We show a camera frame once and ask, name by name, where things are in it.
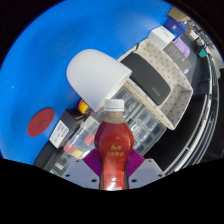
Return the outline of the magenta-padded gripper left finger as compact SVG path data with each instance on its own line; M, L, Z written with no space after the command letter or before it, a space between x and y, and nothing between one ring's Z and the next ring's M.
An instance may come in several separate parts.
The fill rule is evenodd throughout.
M90 151L83 159L75 159L66 169L62 178L84 188L100 187L101 163L98 152Z

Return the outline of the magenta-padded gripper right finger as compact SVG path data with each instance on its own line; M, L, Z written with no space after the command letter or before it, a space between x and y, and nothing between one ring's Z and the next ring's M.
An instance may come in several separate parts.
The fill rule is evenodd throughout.
M158 164L152 159L145 159L132 149L126 163L126 176L129 189L143 187L165 176Z

